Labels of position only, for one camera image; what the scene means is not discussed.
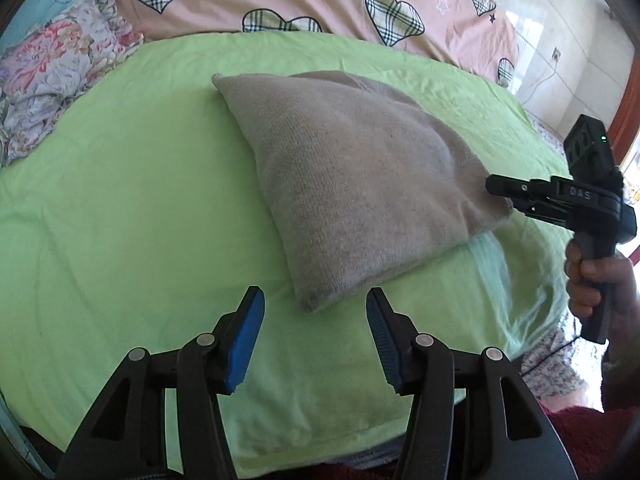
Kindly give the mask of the right hand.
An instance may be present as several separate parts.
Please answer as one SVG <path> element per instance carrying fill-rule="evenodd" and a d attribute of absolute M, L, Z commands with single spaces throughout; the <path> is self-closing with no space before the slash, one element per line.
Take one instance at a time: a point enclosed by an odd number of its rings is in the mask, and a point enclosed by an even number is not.
<path fill-rule="evenodd" d="M 639 294 L 630 260 L 619 254 L 588 260 L 574 240 L 568 243 L 565 255 L 570 312 L 580 320 L 590 318 L 601 303 L 601 294 L 596 286 L 612 285 L 613 305 L 608 336 L 638 333 Z"/>

